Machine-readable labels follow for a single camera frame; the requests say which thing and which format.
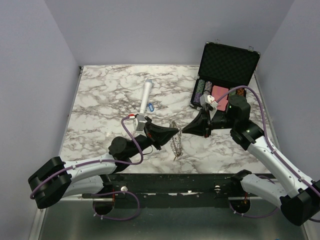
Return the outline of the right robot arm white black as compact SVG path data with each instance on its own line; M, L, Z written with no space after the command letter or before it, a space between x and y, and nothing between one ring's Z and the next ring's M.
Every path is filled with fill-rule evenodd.
M199 102L199 114L182 132L207 138L212 130L229 129L232 139L255 156L279 182L275 185L242 170L230 183L234 195L247 192L261 197L280 208L286 219L296 226L301 226L320 211L320 182L292 164L274 146L266 132L250 120L251 106L244 96L230 96L225 111L218 110L218 103L211 95L202 95Z

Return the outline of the metal keyring disc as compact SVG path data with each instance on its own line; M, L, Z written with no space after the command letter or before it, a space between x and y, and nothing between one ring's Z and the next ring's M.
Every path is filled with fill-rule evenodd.
M180 127L178 127L177 123L175 121L172 121L169 125L170 128L177 128L179 129L180 131ZM174 156L177 154L177 153L183 153L183 145L182 145L182 140L181 140L181 136L182 135L179 135L179 132L170 139L170 147L171 147L171 150L174 154Z

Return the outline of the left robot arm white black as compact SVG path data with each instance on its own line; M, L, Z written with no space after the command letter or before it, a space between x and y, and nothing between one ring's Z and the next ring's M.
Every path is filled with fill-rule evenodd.
M46 209L65 197L79 194L107 197L111 185L103 177L142 164L145 149L154 147L161 150L179 132L178 128L158 126L151 119L143 118L143 133L133 136L125 121L137 118L138 115L130 114L121 119L120 123L129 138L115 137L107 153L76 161L63 161L56 156L32 174L28 179L30 199L36 202L37 208Z

